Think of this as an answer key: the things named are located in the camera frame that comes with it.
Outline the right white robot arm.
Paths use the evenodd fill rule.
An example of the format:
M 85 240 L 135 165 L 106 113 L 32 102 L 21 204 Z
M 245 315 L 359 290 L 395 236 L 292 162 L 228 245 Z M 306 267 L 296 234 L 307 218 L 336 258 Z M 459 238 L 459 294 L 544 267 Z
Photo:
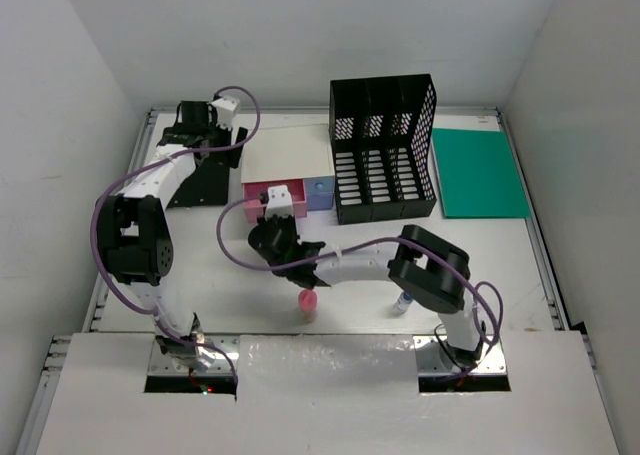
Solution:
M 488 343 L 474 313 L 480 304 L 470 282 L 469 255 L 417 225 L 399 237 L 383 238 L 342 251 L 324 242 L 303 242 L 291 217 L 261 219 L 248 243 L 273 273 L 303 288 L 343 282 L 392 282 L 410 303 L 436 313 L 445 327 L 445 353 L 462 370 L 474 368 Z

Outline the pink capped glue bottle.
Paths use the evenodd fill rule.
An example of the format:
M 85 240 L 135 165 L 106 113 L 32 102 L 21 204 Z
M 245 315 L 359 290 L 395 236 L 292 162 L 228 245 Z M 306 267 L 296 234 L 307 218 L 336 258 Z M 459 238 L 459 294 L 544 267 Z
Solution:
M 315 318 L 318 298 L 314 290 L 304 289 L 298 295 L 298 307 L 305 322 Z

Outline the small clear white bottle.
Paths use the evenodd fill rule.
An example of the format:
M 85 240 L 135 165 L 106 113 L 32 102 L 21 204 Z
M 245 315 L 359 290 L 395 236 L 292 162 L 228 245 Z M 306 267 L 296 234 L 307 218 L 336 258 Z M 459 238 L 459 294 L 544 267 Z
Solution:
M 406 292 L 402 292 L 392 307 L 392 313 L 395 316 L 404 315 L 408 311 L 412 303 L 413 298 Z

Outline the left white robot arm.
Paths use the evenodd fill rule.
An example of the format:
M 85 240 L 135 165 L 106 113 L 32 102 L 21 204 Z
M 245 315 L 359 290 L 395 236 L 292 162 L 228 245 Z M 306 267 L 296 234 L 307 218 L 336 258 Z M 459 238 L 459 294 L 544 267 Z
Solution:
M 238 166 L 241 150 L 232 144 L 248 134 L 233 128 L 239 107 L 238 99 L 221 95 L 181 102 L 146 170 L 111 189 L 93 220 L 94 252 L 110 285 L 136 296 L 136 308 L 153 319 L 162 353 L 195 372 L 210 369 L 219 352 L 207 345 L 197 315 L 168 280 L 174 247 L 165 210 L 204 162 Z

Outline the light blue small drawer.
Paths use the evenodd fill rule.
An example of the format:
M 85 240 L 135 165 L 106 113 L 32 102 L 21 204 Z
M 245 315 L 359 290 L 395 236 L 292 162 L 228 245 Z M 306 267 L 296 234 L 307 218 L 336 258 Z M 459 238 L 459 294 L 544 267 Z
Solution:
M 330 194 L 334 191 L 333 176 L 309 177 L 304 179 L 306 193 L 311 195 Z

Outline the pink drawer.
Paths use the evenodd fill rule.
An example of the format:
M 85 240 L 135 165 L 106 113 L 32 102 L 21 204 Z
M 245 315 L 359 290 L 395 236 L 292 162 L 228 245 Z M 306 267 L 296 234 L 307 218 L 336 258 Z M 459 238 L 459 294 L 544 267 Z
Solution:
M 243 206 L 245 216 L 250 224 L 256 224 L 258 219 L 264 216 L 266 203 L 262 201 L 262 195 L 270 187 L 280 185 L 285 185 L 291 194 L 294 217 L 304 218 L 307 215 L 307 196 L 302 179 L 243 183 L 243 197 L 250 198 L 250 201 Z

